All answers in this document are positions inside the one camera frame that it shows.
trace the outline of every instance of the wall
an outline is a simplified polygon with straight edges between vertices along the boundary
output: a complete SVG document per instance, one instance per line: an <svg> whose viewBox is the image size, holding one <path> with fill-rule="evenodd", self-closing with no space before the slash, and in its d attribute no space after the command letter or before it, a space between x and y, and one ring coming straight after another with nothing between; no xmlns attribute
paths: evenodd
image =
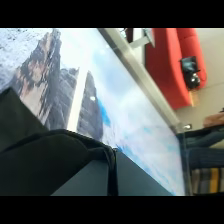
<svg viewBox="0 0 224 224"><path fill-rule="evenodd" d="M197 92L196 107L176 111L184 123L193 129L202 128L204 117L219 112L224 107L224 28L196 28L207 70L207 85Z"/></svg>

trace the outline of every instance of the striped fabric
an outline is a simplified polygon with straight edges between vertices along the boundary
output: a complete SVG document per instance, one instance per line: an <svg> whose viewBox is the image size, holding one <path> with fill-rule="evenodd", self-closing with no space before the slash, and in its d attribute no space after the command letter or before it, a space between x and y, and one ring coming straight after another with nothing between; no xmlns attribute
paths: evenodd
<svg viewBox="0 0 224 224"><path fill-rule="evenodd" d="M224 168L203 168L191 171L194 195L224 192Z"/></svg>

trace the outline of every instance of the red sofa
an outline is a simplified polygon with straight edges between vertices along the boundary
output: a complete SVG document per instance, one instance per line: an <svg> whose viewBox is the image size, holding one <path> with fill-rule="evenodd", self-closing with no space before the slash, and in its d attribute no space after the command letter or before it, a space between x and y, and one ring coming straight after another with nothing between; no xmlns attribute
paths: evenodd
<svg viewBox="0 0 224 224"><path fill-rule="evenodd" d="M173 109L191 105L180 60L196 56L201 83L206 84L206 69L194 28L153 28L155 48L147 44L145 66Z"/></svg>

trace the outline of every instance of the gray surface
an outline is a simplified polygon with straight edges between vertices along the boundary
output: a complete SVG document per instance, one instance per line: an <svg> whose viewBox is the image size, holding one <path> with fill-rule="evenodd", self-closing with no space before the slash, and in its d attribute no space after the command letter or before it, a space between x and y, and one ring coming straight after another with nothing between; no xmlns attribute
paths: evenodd
<svg viewBox="0 0 224 224"><path fill-rule="evenodd" d="M119 196L172 196L127 156L117 152Z"/></svg>
<svg viewBox="0 0 224 224"><path fill-rule="evenodd" d="M92 161L52 196L107 196L108 165Z"/></svg>

